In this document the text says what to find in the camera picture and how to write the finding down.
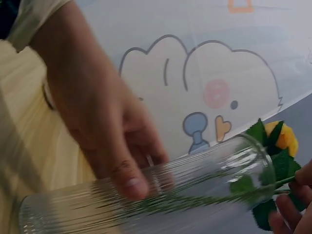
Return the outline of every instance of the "white sleeve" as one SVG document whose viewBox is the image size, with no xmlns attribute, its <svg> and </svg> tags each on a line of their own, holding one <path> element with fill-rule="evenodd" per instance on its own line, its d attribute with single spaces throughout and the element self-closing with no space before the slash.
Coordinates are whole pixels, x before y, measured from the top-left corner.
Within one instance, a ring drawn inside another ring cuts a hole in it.
<svg viewBox="0 0 312 234">
<path fill-rule="evenodd" d="M 29 45 L 46 20 L 71 0 L 21 0 L 18 16 L 7 40 L 17 52 Z"/>
</svg>

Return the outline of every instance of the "yellow flower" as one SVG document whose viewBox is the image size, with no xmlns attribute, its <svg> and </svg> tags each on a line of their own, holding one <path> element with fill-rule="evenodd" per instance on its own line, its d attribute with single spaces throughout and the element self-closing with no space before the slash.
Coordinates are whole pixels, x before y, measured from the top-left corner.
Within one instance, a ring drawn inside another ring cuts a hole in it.
<svg viewBox="0 0 312 234">
<path fill-rule="evenodd" d="M 279 121 L 265 124 L 265 131 L 267 132 L 268 136 L 271 134 L 274 127 L 278 123 Z M 291 127 L 287 126 L 286 124 L 283 124 L 282 131 L 281 131 L 281 134 L 279 135 L 276 146 L 283 150 L 288 147 L 289 155 L 292 157 L 296 156 L 299 145 L 298 145 L 298 140 L 296 139 L 296 136 L 294 135 Z"/>
</svg>

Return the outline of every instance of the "fingernail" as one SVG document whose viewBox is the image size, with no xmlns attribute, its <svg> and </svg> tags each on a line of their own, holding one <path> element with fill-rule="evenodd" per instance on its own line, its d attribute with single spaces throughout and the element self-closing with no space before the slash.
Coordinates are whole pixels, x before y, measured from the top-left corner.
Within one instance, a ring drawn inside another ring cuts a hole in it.
<svg viewBox="0 0 312 234">
<path fill-rule="evenodd" d="M 147 187 L 139 179 L 133 178 L 126 183 L 126 187 L 131 190 L 134 195 L 145 196 Z"/>
</svg>

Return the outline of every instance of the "glass vase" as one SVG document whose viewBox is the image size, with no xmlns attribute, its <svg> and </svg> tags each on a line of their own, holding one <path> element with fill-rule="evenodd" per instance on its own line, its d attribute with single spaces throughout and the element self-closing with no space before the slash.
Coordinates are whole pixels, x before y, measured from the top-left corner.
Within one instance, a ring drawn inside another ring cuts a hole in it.
<svg viewBox="0 0 312 234">
<path fill-rule="evenodd" d="M 109 179 L 30 195 L 19 211 L 21 233 L 204 234 L 275 189 L 270 157 L 247 135 L 143 172 L 151 190 L 143 201 L 120 197 Z"/>
</svg>

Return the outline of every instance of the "green leaf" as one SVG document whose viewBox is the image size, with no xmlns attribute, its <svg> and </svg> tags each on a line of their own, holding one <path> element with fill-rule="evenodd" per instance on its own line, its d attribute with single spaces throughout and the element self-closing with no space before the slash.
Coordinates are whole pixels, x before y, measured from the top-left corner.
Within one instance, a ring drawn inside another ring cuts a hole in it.
<svg viewBox="0 0 312 234">
<path fill-rule="evenodd" d="M 277 155 L 282 151 L 282 149 L 278 148 L 275 145 L 270 145 L 267 147 L 267 153 L 270 156 Z"/>
<path fill-rule="evenodd" d="M 288 197 L 292 200 L 294 206 L 300 211 L 304 211 L 306 209 L 306 205 L 301 201 L 299 200 L 295 194 L 293 193 L 290 193 L 288 194 Z"/>
<path fill-rule="evenodd" d="M 258 122 L 247 129 L 246 134 L 250 135 L 251 137 L 255 138 L 259 141 L 263 146 L 267 145 L 268 135 L 265 131 L 264 125 L 261 119 L 258 119 Z"/>
<path fill-rule="evenodd" d="M 288 167 L 288 176 L 287 177 L 292 177 L 292 176 L 294 176 L 296 171 L 301 169 L 301 166 L 291 156 L 289 156 L 288 161 L 289 161 L 289 167 Z"/>
<path fill-rule="evenodd" d="M 288 149 L 282 150 L 279 154 L 272 156 L 276 181 L 280 181 L 288 177 L 289 162 Z"/>
<path fill-rule="evenodd" d="M 243 175 L 239 180 L 232 182 L 230 184 L 230 190 L 232 194 L 243 194 L 245 192 L 255 190 L 255 186 L 253 183 L 253 179 L 249 175 Z M 246 201 L 247 203 L 253 204 L 256 201 L 255 196 L 244 196 L 242 200 Z"/>
<path fill-rule="evenodd" d="M 262 186 L 270 185 L 272 181 L 271 168 L 266 167 L 259 175 L 259 180 Z"/>
<path fill-rule="evenodd" d="M 249 175 L 243 175 L 239 180 L 230 184 L 230 190 L 233 194 L 240 194 L 254 189 L 253 179 Z"/>
<path fill-rule="evenodd" d="M 271 227 L 269 225 L 269 214 L 272 211 L 277 211 L 275 202 L 273 199 L 265 203 L 261 203 L 255 208 L 253 208 L 253 217 L 259 228 L 265 231 L 271 231 Z"/>
<path fill-rule="evenodd" d="M 284 121 L 279 121 L 279 123 L 272 130 L 272 132 L 268 138 L 268 145 L 269 146 L 276 145 L 278 137 L 281 134 L 283 124 L 284 124 Z"/>
</svg>

